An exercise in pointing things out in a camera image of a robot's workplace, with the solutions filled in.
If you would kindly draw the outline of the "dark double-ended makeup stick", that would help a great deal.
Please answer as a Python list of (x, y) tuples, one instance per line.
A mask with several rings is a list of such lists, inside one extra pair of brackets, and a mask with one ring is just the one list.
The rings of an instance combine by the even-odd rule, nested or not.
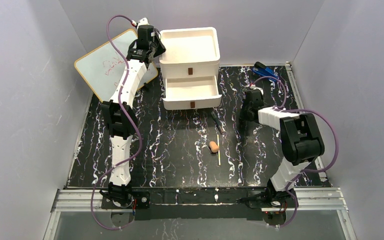
[(223, 134), (224, 134), (224, 130), (223, 130), (223, 128), (222, 128), (222, 124), (221, 124), (221, 122), (220, 122), (220, 120), (219, 120), (218, 115), (217, 115), (214, 111), (212, 111), (212, 112), (211, 112), (211, 117), (212, 117), (212, 119), (214, 120), (214, 123), (215, 123), (215, 125), (216, 125), (216, 127), (217, 127), (219, 133), (220, 133), (221, 135), (223, 135)]

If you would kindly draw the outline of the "white plastic drawer organizer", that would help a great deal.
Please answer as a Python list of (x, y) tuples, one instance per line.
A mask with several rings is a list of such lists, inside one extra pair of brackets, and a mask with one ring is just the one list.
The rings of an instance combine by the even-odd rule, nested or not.
[(214, 27), (166, 29), (160, 32), (166, 51), (159, 57), (165, 79), (217, 76), (220, 48)]

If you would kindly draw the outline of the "white organizer drawer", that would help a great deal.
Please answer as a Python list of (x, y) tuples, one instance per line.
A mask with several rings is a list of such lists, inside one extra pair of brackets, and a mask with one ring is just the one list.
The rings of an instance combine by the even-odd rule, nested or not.
[(216, 108), (221, 104), (217, 76), (165, 78), (162, 99), (166, 110)]

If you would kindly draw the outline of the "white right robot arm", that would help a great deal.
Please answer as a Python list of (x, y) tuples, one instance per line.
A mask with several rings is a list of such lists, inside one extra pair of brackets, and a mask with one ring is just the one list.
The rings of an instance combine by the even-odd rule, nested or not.
[(240, 118), (279, 131), (283, 159), (260, 197), (267, 202), (287, 198), (299, 175), (325, 152), (316, 118), (312, 113), (298, 114), (268, 106), (262, 91), (256, 88), (245, 93)]

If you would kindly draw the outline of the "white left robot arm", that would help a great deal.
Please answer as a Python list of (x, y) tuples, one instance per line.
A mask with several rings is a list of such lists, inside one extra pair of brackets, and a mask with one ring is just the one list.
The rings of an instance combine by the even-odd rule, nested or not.
[(136, 29), (137, 39), (129, 45), (124, 57), (126, 66), (122, 78), (110, 100), (101, 104), (110, 136), (112, 164), (107, 191), (100, 193), (121, 205), (128, 205), (134, 199), (129, 186), (130, 161), (139, 155), (143, 146), (133, 101), (154, 57), (166, 51), (154, 26), (137, 24)]

